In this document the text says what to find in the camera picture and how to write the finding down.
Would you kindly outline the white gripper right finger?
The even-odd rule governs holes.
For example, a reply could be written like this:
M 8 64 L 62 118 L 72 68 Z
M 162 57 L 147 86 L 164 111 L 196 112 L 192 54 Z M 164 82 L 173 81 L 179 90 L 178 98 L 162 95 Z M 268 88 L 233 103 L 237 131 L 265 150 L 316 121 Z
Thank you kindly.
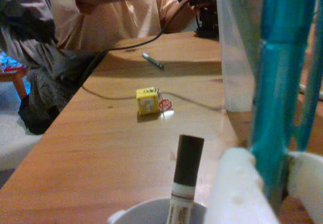
M 301 201 L 314 223 L 322 223 L 322 156 L 289 152 L 288 193 Z

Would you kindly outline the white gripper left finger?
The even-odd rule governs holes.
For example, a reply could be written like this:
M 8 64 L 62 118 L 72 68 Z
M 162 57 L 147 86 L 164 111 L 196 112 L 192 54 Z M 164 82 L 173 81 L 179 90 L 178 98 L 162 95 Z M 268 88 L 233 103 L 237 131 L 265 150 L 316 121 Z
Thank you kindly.
M 205 214 L 206 223 L 277 223 L 263 194 L 255 157 L 244 148 L 222 155 Z

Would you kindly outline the person's hand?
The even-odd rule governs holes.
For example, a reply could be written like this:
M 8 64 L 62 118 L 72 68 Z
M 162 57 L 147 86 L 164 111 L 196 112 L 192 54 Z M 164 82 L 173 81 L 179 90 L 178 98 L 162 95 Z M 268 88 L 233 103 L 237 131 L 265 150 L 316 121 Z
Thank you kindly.
M 195 17 L 197 9 L 189 5 L 190 0 L 182 0 L 167 10 L 164 25 L 165 33 L 177 33 L 184 30 Z

